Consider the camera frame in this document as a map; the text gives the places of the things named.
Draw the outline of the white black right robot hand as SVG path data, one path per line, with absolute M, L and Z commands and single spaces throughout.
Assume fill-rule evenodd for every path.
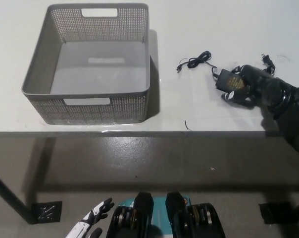
M 239 66 L 225 73 L 221 99 L 230 105 L 252 109 L 261 97 L 264 81 L 271 78 L 271 74 L 252 65 Z

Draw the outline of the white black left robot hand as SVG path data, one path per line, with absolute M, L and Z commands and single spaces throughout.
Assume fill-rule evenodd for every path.
M 90 229 L 100 220 L 108 217 L 108 212 L 114 206 L 112 197 L 100 202 L 92 208 L 80 221 L 78 221 L 71 231 L 67 234 L 67 238 L 86 238 Z

